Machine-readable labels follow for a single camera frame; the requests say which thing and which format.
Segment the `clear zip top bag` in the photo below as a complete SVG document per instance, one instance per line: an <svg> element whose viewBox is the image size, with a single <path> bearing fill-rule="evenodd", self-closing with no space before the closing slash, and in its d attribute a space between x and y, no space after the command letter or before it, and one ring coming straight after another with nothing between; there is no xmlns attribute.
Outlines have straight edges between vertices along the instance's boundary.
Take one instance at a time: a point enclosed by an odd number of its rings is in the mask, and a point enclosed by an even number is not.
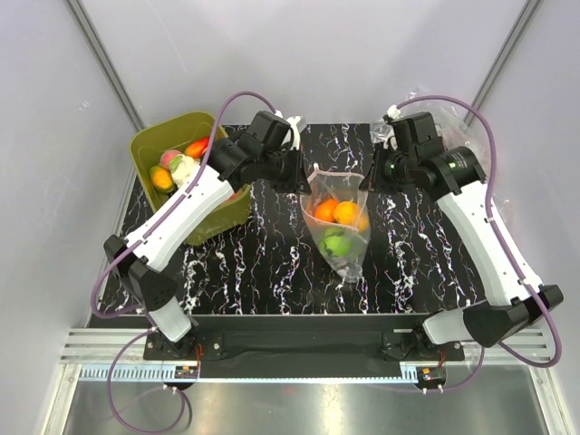
<svg viewBox="0 0 580 435"><path fill-rule="evenodd" d="M304 222L325 262L347 283L363 277L371 239L368 193L363 176L329 171L318 164L307 177L311 193L299 199Z"/></svg>

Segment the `orange fruit toy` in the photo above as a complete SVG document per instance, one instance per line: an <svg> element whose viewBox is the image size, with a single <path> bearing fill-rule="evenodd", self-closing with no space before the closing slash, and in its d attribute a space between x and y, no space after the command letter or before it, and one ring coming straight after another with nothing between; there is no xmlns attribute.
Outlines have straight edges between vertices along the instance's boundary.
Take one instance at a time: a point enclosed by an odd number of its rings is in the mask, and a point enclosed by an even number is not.
<svg viewBox="0 0 580 435"><path fill-rule="evenodd" d="M334 211L338 205L339 202L334 198L321 202L314 212L314 218L323 222L333 223L335 221Z"/></svg>

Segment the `green striped watermelon toy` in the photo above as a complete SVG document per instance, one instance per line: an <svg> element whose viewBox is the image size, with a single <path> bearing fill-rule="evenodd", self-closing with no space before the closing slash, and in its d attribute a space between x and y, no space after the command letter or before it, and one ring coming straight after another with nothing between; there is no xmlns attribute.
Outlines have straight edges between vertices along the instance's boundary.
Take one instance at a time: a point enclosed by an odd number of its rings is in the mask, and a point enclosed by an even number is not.
<svg viewBox="0 0 580 435"><path fill-rule="evenodd" d="M349 232L338 227L329 227L324 231L318 247L323 256L347 256L352 250L353 238Z"/></svg>

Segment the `white cauliflower toy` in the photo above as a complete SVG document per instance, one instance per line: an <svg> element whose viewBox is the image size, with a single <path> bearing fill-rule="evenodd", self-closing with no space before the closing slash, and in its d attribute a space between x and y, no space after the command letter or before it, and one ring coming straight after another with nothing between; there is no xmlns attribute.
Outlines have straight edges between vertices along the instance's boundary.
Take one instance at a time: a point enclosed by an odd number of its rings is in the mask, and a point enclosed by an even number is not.
<svg viewBox="0 0 580 435"><path fill-rule="evenodd" d="M180 189L191 175L195 175L198 172L199 166L199 159L179 154L169 162L169 172L174 183Z"/></svg>

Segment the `olive green plastic bin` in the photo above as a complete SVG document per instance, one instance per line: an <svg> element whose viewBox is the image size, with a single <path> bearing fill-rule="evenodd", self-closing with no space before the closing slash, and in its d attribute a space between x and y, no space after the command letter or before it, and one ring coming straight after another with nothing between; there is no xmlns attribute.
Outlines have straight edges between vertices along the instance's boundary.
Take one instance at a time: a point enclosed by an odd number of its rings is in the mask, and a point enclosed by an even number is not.
<svg viewBox="0 0 580 435"><path fill-rule="evenodd" d="M214 117L203 111L193 111L140 131L130 144L130 155L142 190L155 212L169 196L158 192L150 182L150 168L160 163L163 152L183 151L196 140L207 138ZM251 211L251 187L244 186L233 199L215 208L184 240L190 246L199 246L233 227L247 222Z"/></svg>

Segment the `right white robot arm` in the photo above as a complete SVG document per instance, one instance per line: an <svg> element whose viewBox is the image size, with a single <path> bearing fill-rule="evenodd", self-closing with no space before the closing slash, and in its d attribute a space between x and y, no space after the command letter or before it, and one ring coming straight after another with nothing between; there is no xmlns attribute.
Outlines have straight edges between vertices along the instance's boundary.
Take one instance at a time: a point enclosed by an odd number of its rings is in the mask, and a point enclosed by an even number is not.
<svg viewBox="0 0 580 435"><path fill-rule="evenodd" d="M557 285L546 285L521 255L495 205L486 201L488 182L466 146L446 149L428 112L389 119L392 136L374 147L362 190L394 193L423 190L455 227L484 289L483 301L427 317L411 337L422 359L445 343L474 341L489 348L534 324L564 301Z"/></svg>

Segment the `red tomato toy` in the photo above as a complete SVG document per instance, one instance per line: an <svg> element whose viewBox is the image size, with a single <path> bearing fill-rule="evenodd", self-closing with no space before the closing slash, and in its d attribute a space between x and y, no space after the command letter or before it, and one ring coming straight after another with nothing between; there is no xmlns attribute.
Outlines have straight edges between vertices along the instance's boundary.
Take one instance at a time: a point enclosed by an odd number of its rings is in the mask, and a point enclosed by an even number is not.
<svg viewBox="0 0 580 435"><path fill-rule="evenodd" d="M202 159L208 149L209 137L195 140L190 143L183 153L193 159Z"/></svg>

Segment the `black marble pattern mat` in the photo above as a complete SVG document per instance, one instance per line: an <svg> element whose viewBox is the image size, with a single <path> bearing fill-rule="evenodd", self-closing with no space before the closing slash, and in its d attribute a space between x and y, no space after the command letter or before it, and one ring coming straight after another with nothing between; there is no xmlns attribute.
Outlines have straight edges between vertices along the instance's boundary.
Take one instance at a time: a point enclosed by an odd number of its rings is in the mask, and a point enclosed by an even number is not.
<svg viewBox="0 0 580 435"><path fill-rule="evenodd" d="M432 313L483 299L467 249L422 192L368 197L372 234L355 283L324 261L296 196L258 181L250 198L246 223L181 246L169 261L186 313Z"/></svg>

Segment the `pile of clear bags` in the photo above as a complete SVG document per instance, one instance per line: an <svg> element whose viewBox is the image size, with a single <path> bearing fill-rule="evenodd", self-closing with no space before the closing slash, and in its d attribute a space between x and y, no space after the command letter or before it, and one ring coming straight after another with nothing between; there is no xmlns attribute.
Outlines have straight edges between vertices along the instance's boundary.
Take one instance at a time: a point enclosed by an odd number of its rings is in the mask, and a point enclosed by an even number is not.
<svg viewBox="0 0 580 435"><path fill-rule="evenodd" d="M483 207L487 217L498 222L503 215L501 210L493 209L498 171L497 145L490 124L481 112L458 98L425 92L413 92L396 105L401 110L402 117L418 111L430 112L448 150L465 145L475 153L486 176ZM382 118L372 122L372 143L383 145L384 132L385 123Z"/></svg>

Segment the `pink peach lower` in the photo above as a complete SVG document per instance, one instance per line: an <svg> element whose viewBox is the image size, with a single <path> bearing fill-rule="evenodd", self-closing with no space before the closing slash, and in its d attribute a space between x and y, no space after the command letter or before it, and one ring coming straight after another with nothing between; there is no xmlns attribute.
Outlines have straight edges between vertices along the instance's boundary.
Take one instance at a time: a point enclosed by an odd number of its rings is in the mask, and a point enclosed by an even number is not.
<svg viewBox="0 0 580 435"><path fill-rule="evenodd" d="M159 165L165 170L169 170L170 162L179 155L181 155L179 150L167 150L161 155Z"/></svg>

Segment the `yellow mango toy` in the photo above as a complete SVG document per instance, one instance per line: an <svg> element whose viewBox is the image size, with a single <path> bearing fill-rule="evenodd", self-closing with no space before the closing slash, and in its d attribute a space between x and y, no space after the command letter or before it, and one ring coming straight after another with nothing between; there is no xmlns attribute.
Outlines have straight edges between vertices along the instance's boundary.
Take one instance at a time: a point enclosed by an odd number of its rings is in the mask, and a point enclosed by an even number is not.
<svg viewBox="0 0 580 435"><path fill-rule="evenodd" d="M158 165L150 168L150 181L153 188L160 193L169 194L175 189L170 172Z"/></svg>

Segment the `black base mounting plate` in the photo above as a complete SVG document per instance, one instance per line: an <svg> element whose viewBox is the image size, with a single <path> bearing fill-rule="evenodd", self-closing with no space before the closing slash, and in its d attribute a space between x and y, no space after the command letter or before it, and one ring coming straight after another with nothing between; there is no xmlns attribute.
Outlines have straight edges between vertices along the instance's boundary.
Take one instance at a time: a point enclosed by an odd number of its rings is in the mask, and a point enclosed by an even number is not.
<svg viewBox="0 0 580 435"><path fill-rule="evenodd" d="M161 333L146 339L149 361L220 361L260 354L369 355L395 362L463 359L459 340L432 344L420 330L425 314L200 316L178 343Z"/></svg>

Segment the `aluminium frame rail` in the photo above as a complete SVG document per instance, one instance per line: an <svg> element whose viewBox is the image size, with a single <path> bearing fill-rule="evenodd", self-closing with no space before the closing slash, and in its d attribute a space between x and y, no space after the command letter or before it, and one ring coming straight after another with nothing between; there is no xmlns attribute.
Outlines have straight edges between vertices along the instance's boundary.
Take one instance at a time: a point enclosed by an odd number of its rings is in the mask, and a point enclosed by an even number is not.
<svg viewBox="0 0 580 435"><path fill-rule="evenodd" d="M209 331L198 339L190 354L178 356L162 342L160 335L139 337L138 330L88 329L69 333L63 363L111 363L123 345L136 342L121 353L120 362L135 366L170 365L199 367L206 377L217 378L330 378L381 377L406 366L435 366L440 354L421 358L410 352L394 351L391 358L381 351L382 341L371 344L324 344L320 337L310 347L250 349L232 334Z"/></svg>

